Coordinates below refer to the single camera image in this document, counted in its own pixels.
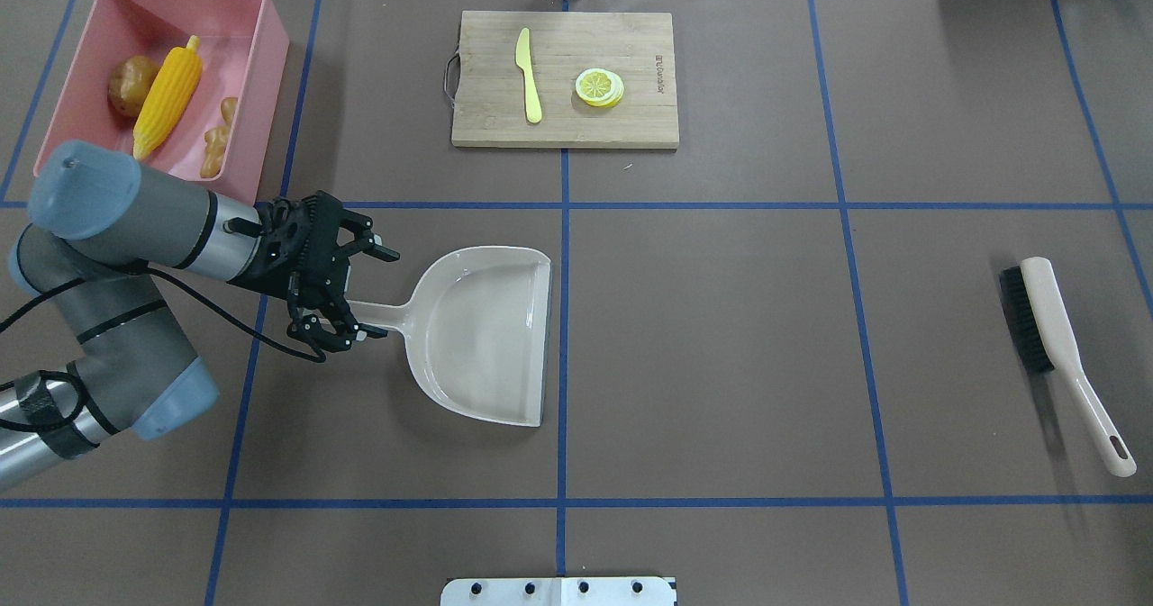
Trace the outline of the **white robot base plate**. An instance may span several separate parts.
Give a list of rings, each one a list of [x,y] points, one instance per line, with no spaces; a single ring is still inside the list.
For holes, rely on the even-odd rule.
[[[675,580],[660,576],[458,578],[440,605],[676,605]]]

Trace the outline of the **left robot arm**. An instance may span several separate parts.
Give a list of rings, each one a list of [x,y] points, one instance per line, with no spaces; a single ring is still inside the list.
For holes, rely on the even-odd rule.
[[[351,258],[395,262],[363,213],[317,192],[244,204],[85,141],[50,154],[9,253],[33,306],[53,303],[82,355],[3,382],[3,490],[131,430],[144,440],[201,416],[219,395],[158,279],[174,271],[280,300],[300,358],[322,363],[386,331],[346,300]]]

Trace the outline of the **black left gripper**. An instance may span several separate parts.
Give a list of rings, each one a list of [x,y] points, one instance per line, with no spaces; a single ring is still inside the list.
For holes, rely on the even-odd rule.
[[[239,287],[288,303],[288,338],[315,355],[387,338],[389,329],[359,321],[344,295],[351,257],[367,253],[387,264],[401,257],[372,227],[369,215],[351,212],[325,192],[257,204],[257,219],[239,219],[239,234],[256,240]]]

